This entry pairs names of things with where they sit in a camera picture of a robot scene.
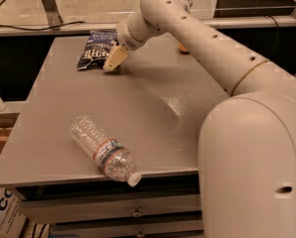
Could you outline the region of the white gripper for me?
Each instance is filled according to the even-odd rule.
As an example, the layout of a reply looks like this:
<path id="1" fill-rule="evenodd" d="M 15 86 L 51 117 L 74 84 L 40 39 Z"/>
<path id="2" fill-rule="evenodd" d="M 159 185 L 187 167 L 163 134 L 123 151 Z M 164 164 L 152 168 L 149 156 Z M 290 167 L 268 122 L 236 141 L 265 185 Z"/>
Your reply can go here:
<path id="1" fill-rule="evenodd" d="M 103 69 L 113 71 L 128 57 L 128 50 L 135 51 L 159 34 L 158 29 L 150 24 L 140 10 L 127 16 L 116 25 L 117 41 L 120 46 L 113 46 Z"/>

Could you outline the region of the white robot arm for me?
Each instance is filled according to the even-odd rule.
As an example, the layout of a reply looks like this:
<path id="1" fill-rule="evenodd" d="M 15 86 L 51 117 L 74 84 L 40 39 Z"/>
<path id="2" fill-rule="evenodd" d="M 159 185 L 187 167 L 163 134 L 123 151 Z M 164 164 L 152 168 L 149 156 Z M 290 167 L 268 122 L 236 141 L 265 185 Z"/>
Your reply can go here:
<path id="1" fill-rule="evenodd" d="M 171 34 L 227 92 L 198 145 L 205 238 L 296 238 L 296 77 L 193 17 L 188 0 L 140 0 L 107 69 Z"/>

